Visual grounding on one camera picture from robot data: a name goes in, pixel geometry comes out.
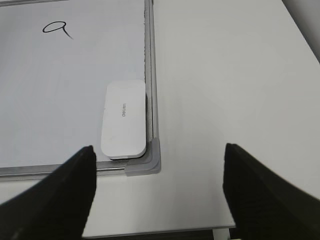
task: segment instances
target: felt eraser pad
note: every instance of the felt eraser pad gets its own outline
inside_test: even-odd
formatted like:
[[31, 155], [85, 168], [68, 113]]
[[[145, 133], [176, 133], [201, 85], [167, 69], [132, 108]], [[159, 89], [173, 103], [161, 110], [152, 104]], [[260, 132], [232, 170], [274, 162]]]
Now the felt eraser pad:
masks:
[[101, 150], [111, 160], [139, 158], [146, 151], [146, 84], [118, 80], [106, 90]]

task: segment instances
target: white tabletop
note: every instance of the white tabletop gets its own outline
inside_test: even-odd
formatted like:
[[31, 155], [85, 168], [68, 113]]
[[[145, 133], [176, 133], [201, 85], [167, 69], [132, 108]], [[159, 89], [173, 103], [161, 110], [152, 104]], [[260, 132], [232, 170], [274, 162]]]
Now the white tabletop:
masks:
[[[320, 198], [320, 67], [280, 0], [155, 0], [162, 171], [99, 177], [85, 236], [233, 225], [237, 143]], [[0, 183], [0, 201], [35, 182]]]

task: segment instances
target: gray plastic corner piece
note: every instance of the gray plastic corner piece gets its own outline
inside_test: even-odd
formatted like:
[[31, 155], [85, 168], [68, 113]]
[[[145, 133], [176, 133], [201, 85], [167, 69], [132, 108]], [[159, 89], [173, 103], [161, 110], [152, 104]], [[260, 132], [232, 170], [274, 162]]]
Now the gray plastic corner piece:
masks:
[[153, 138], [148, 143], [149, 149], [144, 156], [139, 159], [131, 159], [124, 168], [127, 176], [157, 174], [161, 171], [160, 141]]

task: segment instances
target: white eraser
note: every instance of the white eraser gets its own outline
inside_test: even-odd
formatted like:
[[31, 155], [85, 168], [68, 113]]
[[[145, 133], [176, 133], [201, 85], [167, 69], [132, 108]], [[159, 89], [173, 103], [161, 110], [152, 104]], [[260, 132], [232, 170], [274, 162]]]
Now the white eraser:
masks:
[[146, 151], [146, 84], [119, 80], [106, 90], [102, 152], [112, 160], [139, 158]]

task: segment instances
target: whiteboard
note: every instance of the whiteboard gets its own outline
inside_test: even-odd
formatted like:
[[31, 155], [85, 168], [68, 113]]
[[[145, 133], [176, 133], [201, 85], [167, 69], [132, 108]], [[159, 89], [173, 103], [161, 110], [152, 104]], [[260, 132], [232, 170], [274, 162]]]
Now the whiteboard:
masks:
[[144, 10], [144, 0], [0, 7], [0, 168], [61, 164], [87, 145], [108, 160], [106, 89], [145, 79]]

